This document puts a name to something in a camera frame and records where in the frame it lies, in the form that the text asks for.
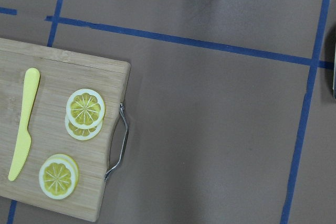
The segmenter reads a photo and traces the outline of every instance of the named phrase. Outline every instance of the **metal handle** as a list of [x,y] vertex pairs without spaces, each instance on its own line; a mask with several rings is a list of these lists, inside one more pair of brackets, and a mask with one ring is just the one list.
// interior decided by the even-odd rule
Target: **metal handle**
[[124,140],[122,141],[122,147],[121,147],[121,152],[120,152],[120,156],[119,156],[119,160],[118,162],[112,166],[110,169],[107,170],[107,172],[105,173],[105,177],[104,177],[104,180],[106,181],[110,174],[121,164],[122,162],[122,159],[124,157],[124,154],[125,154],[125,149],[126,149],[126,143],[127,143],[127,138],[128,138],[128,124],[127,124],[127,121],[126,121],[126,118],[125,118],[125,115],[124,115],[124,110],[125,110],[125,106],[124,104],[120,103],[120,106],[119,106],[119,114],[125,124],[125,135],[124,135]]

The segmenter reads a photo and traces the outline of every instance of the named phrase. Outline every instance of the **lemon slice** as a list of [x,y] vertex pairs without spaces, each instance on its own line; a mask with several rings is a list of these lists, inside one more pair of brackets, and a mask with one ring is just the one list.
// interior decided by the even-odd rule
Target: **lemon slice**
[[48,158],[39,172],[42,191],[52,199],[64,199],[75,189],[79,172],[76,162],[65,154]]
[[73,126],[86,130],[100,123],[105,115],[105,105],[97,92],[80,89],[69,97],[66,112]]
[[69,133],[70,136],[72,136],[77,140],[85,141],[95,137],[100,132],[101,127],[103,125],[103,120],[101,120],[97,126],[90,129],[77,128],[69,121],[67,116],[65,116],[64,123],[65,128],[67,129],[67,132]]

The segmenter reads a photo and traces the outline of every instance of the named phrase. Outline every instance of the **stacked lemon slices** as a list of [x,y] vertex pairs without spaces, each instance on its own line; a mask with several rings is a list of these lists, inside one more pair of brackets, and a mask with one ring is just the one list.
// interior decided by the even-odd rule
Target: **stacked lemon slices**
[[[97,92],[80,89],[74,92],[66,105],[65,128],[70,136],[85,141],[101,130],[105,104]],[[64,199],[75,189],[79,179],[78,165],[65,154],[49,157],[39,171],[42,191],[52,199]]]

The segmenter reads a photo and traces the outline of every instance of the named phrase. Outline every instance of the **wooden cutting board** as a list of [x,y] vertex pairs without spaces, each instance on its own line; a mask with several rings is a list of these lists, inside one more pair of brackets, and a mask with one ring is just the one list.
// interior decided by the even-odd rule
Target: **wooden cutting board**
[[[32,145],[21,173],[10,182],[7,176],[20,120],[24,75],[31,67],[41,75],[28,127]],[[109,168],[111,136],[129,72],[127,62],[0,39],[0,196],[96,221]],[[97,91],[106,105],[102,129],[88,141],[72,138],[64,124],[67,100],[82,88]],[[75,191],[62,200],[48,198],[38,182],[41,165],[57,153],[71,156],[79,167]]]

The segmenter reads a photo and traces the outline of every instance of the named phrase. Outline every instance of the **knife blade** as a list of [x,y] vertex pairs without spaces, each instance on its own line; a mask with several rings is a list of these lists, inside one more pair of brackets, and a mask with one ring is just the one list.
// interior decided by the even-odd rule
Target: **knife blade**
[[38,84],[40,80],[40,72],[36,68],[29,68],[26,71],[23,94],[22,107],[19,129],[17,132],[15,150],[13,154],[12,164],[8,174],[8,179],[14,181],[22,170],[31,145],[31,137],[28,132],[28,123],[30,119],[31,110],[33,108]]

